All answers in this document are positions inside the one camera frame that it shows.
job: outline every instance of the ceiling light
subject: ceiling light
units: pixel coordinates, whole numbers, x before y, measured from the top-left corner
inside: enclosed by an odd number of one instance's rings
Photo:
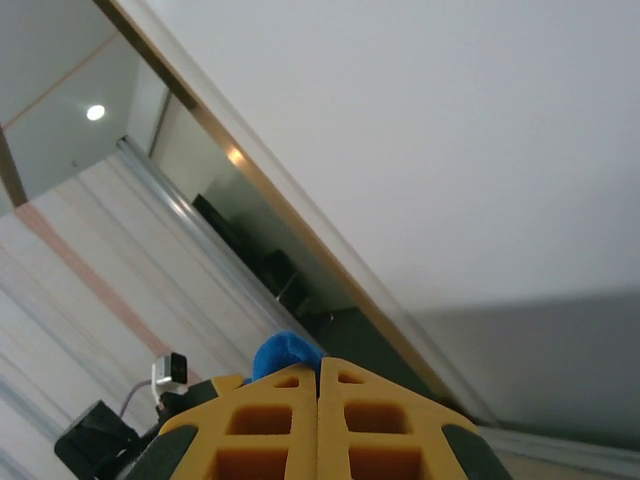
[[[92,105],[87,109],[87,118],[92,122],[95,122],[96,120],[100,120],[104,117],[106,111],[107,110],[103,105]]]

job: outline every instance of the gray wall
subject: gray wall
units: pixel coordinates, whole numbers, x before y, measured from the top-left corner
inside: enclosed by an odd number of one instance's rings
[[[416,316],[507,426],[640,449],[640,291]]]

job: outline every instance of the black rubber edge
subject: black rubber edge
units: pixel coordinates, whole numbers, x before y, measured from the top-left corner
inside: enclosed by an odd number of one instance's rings
[[[442,433],[469,480],[513,480],[484,438],[458,425]]]
[[[126,480],[171,480],[198,427],[183,425],[175,430],[157,436],[140,456]]]

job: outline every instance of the black object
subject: black object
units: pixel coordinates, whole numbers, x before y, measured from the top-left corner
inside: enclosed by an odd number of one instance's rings
[[[282,250],[271,252],[262,260],[260,273],[276,300],[294,316],[300,316],[309,292],[287,254]]]
[[[276,300],[294,316],[299,316],[309,298],[309,292],[287,254],[282,250],[276,250],[260,259],[260,254],[252,247],[251,239],[245,239],[238,234],[206,198],[197,195],[193,207],[269,289]]]
[[[80,479],[109,479],[105,467],[139,440],[102,400],[94,403],[64,431],[53,448]]]
[[[196,196],[193,201],[193,207],[198,211],[200,215],[207,221],[211,227],[222,237],[229,247],[235,252],[238,257],[249,267],[249,269],[258,274],[259,257],[236,231],[231,227],[229,222],[220,215],[220,212],[214,208],[209,201],[202,195]]]
[[[140,456],[127,480],[170,480],[198,433],[198,427],[183,425],[156,437]]]
[[[162,359],[162,377],[170,377],[174,383],[187,384],[187,357],[176,352],[165,355]]]
[[[484,438],[458,425],[445,425],[442,433],[470,480],[513,480]]]

